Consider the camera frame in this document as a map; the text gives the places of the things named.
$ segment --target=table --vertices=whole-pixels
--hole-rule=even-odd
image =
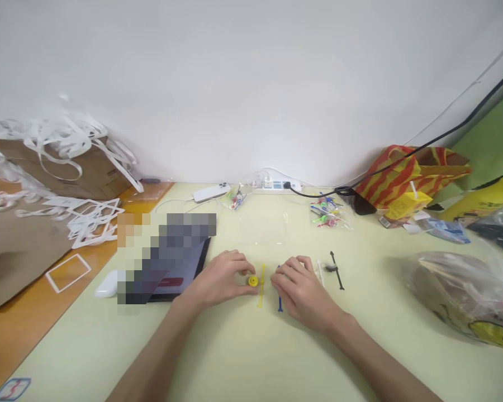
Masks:
[[[176,184],[164,200],[186,199],[205,184]],[[60,318],[12,377],[29,377],[20,401],[104,401],[163,319],[169,305],[139,311],[115,298],[95,299],[113,269],[131,266],[156,233],[157,218],[182,212],[160,206],[134,246],[121,248]],[[296,195],[251,195],[233,212],[211,202],[217,235],[207,260],[238,248],[255,267],[266,265],[263,307],[258,298],[229,301],[198,319],[179,361],[171,401],[361,401],[374,396],[352,364],[324,338],[279,313],[268,277],[288,257],[336,255],[345,291],[325,272],[325,287],[389,353],[445,401],[503,401],[503,349],[471,341],[439,321],[407,290],[402,267],[416,252],[443,250],[485,258],[480,245],[454,245],[427,234],[387,230],[374,216],[354,217],[353,230],[312,226],[309,200]]]

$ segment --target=yellow juice box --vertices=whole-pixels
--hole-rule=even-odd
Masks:
[[[408,192],[393,201],[389,210],[379,220],[386,228],[401,227],[421,209],[425,208],[432,198],[422,192]]]

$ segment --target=black cable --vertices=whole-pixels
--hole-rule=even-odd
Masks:
[[[498,82],[498,84],[490,91],[488,92],[488,95],[486,95],[484,97],[484,99],[482,101],[479,102],[479,104],[475,107],[475,109],[473,109],[473,111],[469,114],[468,117],[466,117],[466,119],[460,123],[459,125],[451,128],[449,131],[446,131],[445,133],[443,133],[442,135],[436,137],[435,139],[433,140],[430,140],[429,142],[417,147],[416,149],[414,149],[413,151],[411,151],[409,154],[406,154],[405,156],[403,156],[402,158],[400,158],[399,160],[391,163],[390,165],[386,166],[386,167],[383,167],[382,169],[379,169],[373,173],[369,173],[367,176],[364,176],[363,179],[361,180],[358,180],[356,183],[354,183],[353,185],[351,185],[350,187],[348,186],[344,186],[344,187],[337,187],[334,191],[332,192],[329,192],[329,193],[326,193],[326,194],[320,194],[320,195],[308,195],[308,194],[302,194],[302,193],[299,193],[298,191],[294,190],[290,184],[288,186],[286,186],[285,184],[283,185],[283,188],[285,189],[289,189],[291,190],[293,193],[296,193],[298,195],[301,195],[302,197],[308,197],[308,198],[321,198],[321,197],[325,197],[327,195],[332,195],[332,194],[335,194],[337,192],[343,192],[343,191],[346,191],[346,190],[349,190],[349,189],[352,189],[354,187],[356,187],[358,184],[360,184],[361,182],[363,182],[364,180],[367,180],[368,178],[378,174],[378,173],[382,173],[383,171],[386,171],[387,169],[389,169],[390,167],[392,167],[394,164],[398,163],[400,160],[402,159],[406,159],[410,156],[412,156],[413,154],[415,154],[416,152],[419,152],[421,151],[423,148],[426,148],[428,147],[429,145],[435,143],[436,141],[439,141],[441,140],[442,138],[445,138],[447,137],[449,134],[455,132],[456,130],[458,130],[459,128],[462,128],[464,127],[467,123],[469,123],[474,117],[475,115],[482,109],[482,107],[486,104],[486,102],[488,102],[490,100],[491,97],[493,97],[496,92],[503,86],[503,79],[501,81]]]

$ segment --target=finger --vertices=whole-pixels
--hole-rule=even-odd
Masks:
[[[299,262],[301,262],[303,264],[303,266],[306,270],[308,270],[309,272],[315,273],[313,270],[313,263],[311,262],[311,259],[309,257],[296,256],[296,259],[299,260]]]
[[[230,260],[230,261],[245,261],[246,260],[246,256],[242,253],[239,253],[237,250],[233,250],[233,251],[230,251],[229,253],[227,253],[227,258]]]
[[[233,261],[231,263],[231,271],[232,272],[244,272],[244,271],[250,271],[252,274],[255,275],[255,267],[247,262],[246,260],[244,261]]]
[[[283,275],[285,275],[290,280],[292,280],[294,283],[298,283],[298,281],[302,279],[302,274],[300,274],[300,272],[298,272],[297,270],[289,267],[286,264],[283,264],[281,267],[279,267],[276,270],[276,273],[277,274],[283,274]]]
[[[289,294],[286,291],[284,291],[282,287],[279,286],[277,283],[272,282],[272,286],[277,290],[279,297],[281,297],[281,301],[283,302],[285,308],[287,309],[287,312],[292,317],[294,317],[298,312],[294,300],[292,300]]]
[[[252,286],[243,285],[243,286],[237,286],[235,288],[235,291],[233,292],[233,297],[246,296],[246,295],[255,296],[258,294],[259,289],[254,288]]]
[[[273,284],[279,285],[290,297],[296,295],[297,286],[294,282],[283,276],[282,274],[274,274],[270,278]]]
[[[300,274],[305,274],[306,269],[303,267],[303,265],[297,260],[295,257],[289,258],[286,262],[286,265],[289,267],[293,268],[295,271],[298,271]]]

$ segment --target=forearm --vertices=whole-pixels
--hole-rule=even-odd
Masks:
[[[173,371],[199,311],[177,298],[107,402],[164,401]]]
[[[351,315],[337,320],[327,335],[354,363],[381,401],[441,401],[376,343]]]

